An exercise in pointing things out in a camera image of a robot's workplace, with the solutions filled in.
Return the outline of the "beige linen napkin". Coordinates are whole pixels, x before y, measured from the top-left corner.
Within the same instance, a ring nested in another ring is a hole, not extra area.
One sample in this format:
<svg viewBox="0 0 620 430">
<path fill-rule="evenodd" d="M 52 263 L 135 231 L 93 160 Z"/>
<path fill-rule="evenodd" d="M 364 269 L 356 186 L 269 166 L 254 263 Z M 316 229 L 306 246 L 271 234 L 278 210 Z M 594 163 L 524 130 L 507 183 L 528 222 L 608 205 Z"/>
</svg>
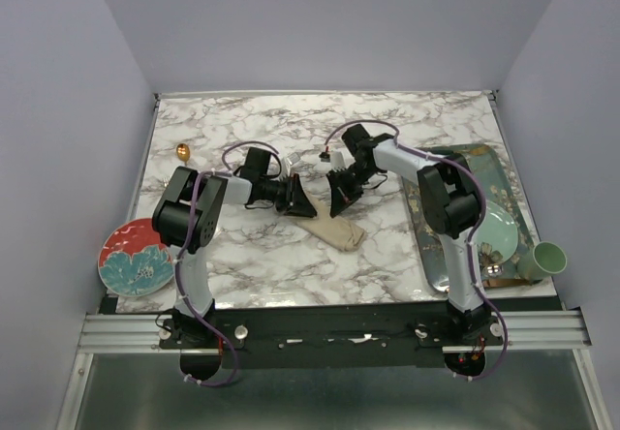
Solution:
<svg viewBox="0 0 620 430">
<path fill-rule="evenodd" d="M 290 217 L 293 223 L 338 251 L 353 252 L 361 246 L 367 235 L 363 228 L 342 216 L 331 217 L 329 207 L 322 200 L 312 195 L 309 200 L 317 211 L 317 216 Z"/>
</svg>

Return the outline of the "gold spoon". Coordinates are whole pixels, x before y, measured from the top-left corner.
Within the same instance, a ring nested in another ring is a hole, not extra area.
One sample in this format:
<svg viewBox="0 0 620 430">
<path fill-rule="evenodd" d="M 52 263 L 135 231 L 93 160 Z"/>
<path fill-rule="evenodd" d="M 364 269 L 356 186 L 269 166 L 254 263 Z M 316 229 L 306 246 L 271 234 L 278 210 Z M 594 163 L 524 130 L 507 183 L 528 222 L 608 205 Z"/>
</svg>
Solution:
<svg viewBox="0 0 620 430">
<path fill-rule="evenodd" d="M 177 158 L 187 167 L 191 159 L 191 149 L 189 145 L 186 143 L 179 143 L 176 145 L 175 152 Z"/>
</svg>

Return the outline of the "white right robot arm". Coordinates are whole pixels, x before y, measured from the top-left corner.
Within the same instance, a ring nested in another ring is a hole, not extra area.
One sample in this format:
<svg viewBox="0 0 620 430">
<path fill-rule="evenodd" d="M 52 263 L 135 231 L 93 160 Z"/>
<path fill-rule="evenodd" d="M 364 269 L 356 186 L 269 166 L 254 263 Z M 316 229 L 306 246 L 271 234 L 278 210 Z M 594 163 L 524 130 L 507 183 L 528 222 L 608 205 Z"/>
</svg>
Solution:
<svg viewBox="0 0 620 430">
<path fill-rule="evenodd" d="M 416 183 L 424 220 L 440 238 L 449 276 L 446 333 L 452 342 L 468 344 L 491 317 L 475 244 L 486 210 L 481 185 L 462 156 L 405 146 L 398 131 L 373 137 L 364 123 L 350 121 L 335 129 L 343 133 L 354 162 L 348 167 L 333 164 L 326 175 L 330 215 L 336 217 L 357 202 L 376 174 L 392 172 Z"/>
</svg>

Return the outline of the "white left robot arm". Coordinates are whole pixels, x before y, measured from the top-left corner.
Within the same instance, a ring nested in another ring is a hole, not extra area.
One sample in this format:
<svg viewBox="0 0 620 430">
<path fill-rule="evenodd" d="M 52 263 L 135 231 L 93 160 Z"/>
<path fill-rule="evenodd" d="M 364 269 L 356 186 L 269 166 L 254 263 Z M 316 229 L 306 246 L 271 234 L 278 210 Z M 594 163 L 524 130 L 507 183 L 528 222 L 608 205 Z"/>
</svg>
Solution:
<svg viewBox="0 0 620 430">
<path fill-rule="evenodd" d="M 181 335 L 195 348 L 213 336 L 223 338 L 208 316 L 214 298 L 207 281 L 206 247 L 215 235 L 226 204 L 251 208 L 265 202 L 287 217 L 314 219 L 318 211 L 303 191 L 296 173 L 284 176 L 276 151 L 254 142 L 243 164 L 233 171 L 199 172 L 180 166 L 173 172 L 152 216 L 161 242 L 177 253 L 173 259 L 177 299 L 173 318 Z"/>
</svg>

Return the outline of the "floral teal serving tray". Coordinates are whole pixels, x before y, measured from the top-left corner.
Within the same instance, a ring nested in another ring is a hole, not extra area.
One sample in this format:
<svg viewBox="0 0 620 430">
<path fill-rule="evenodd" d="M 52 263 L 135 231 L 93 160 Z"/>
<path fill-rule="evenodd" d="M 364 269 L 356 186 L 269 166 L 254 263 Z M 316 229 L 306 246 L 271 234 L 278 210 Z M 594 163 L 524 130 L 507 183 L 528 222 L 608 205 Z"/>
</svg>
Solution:
<svg viewBox="0 0 620 430">
<path fill-rule="evenodd" d="M 486 267 L 480 265 L 483 285 L 487 289 L 532 286 L 534 284 L 532 281 L 522 279 L 517 274 L 516 266 L 519 259 L 526 255 L 535 246 L 535 243 L 498 154 L 492 147 L 481 143 L 455 145 L 448 149 L 436 148 L 434 152 L 436 154 L 454 152 L 462 155 L 467 160 L 469 169 L 483 187 L 486 201 L 490 200 L 499 204 L 511 214 L 517 224 L 519 242 L 516 252 L 510 259 L 501 264 L 503 274 L 499 277 L 489 277 L 485 270 Z M 419 187 L 416 183 L 405 178 L 401 182 L 426 281 L 434 291 L 447 292 L 449 290 L 449 278 L 445 267 L 443 249 L 438 235 L 429 227 L 423 216 Z"/>
</svg>

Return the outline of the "mint green plate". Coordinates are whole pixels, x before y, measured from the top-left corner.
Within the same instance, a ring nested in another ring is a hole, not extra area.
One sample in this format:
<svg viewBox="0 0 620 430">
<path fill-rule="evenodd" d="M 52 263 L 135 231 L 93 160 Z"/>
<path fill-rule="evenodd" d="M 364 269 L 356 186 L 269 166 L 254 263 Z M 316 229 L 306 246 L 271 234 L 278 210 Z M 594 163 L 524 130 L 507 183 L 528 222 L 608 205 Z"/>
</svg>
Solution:
<svg viewBox="0 0 620 430">
<path fill-rule="evenodd" d="M 501 265 L 517 250 L 519 233 L 512 215 L 499 204 L 488 200 L 485 216 L 475 238 L 482 267 Z"/>
</svg>

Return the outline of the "silver spoon on tray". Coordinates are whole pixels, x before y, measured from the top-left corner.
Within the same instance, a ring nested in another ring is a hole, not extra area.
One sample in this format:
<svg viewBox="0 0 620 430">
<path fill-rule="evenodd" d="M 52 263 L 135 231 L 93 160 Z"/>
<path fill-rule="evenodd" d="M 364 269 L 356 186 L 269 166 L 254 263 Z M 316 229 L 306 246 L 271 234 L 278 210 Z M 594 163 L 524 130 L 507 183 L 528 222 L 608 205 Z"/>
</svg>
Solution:
<svg viewBox="0 0 620 430">
<path fill-rule="evenodd" d="M 499 277 L 503 274 L 503 266 L 501 264 L 491 264 L 485 270 L 491 278 Z"/>
</svg>

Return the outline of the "red and blue round plate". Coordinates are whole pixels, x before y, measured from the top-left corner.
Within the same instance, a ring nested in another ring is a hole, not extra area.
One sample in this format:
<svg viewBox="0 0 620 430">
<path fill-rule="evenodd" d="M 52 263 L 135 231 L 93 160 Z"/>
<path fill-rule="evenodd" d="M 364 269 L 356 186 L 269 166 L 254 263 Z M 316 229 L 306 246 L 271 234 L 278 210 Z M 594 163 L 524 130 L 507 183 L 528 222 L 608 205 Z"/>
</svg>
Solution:
<svg viewBox="0 0 620 430">
<path fill-rule="evenodd" d="M 173 264 L 149 218 L 128 222 L 105 242 L 98 258 L 98 273 L 105 287 L 125 297 L 149 295 L 173 277 Z"/>
</svg>

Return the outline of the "mint green cup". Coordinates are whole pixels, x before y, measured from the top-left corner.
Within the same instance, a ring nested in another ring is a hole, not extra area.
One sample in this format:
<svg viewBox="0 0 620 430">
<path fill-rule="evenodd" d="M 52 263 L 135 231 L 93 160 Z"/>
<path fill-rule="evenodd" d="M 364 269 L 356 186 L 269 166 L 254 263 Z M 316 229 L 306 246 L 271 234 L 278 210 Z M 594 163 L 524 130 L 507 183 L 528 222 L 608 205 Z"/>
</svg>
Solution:
<svg viewBox="0 0 620 430">
<path fill-rule="evenodd" d="M 528 281 L 539 281 L 561 274 L 568 265 L 564 250 L 558 245 L 542 241 L 517 263 L 517 274 Z"/>
</svg>

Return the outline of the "black mounting base plate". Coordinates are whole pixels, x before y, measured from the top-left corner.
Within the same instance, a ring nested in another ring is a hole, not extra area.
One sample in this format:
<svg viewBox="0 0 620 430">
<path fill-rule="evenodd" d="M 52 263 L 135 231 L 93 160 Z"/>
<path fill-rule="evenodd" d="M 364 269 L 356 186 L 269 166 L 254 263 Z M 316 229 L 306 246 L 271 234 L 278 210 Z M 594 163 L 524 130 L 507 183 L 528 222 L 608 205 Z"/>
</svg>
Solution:
<svg viewBox="0 0 620 430">
<path fill-rule="evenodd" d="M 182 371 L 218 368 L 449 367 L 478 376 L 503 332 L 486 307 L 460 315 L 447 302 L 211 309 L 204 322 L 169 310 L 159 346 L 178 350 Z"/>
</svg>

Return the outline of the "aluminium frame rail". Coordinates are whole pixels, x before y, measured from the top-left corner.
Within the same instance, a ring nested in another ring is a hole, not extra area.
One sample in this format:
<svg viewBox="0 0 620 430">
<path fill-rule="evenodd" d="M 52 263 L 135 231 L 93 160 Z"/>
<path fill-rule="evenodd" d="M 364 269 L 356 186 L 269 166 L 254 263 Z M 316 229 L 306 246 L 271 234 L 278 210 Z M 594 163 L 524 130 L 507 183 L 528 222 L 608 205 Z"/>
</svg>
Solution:
<svg viewBox="0 0 620 430">
<path fill-rule="evenodd" d="M 160 345 L 154 315 L 88 315 L 78 340 L 79 353 L 176 353 Z M 509 312 L 504 315 L 513 351 L 581 350 L 591 346 L 585 320 L 577 311 Z"/>
</svg>

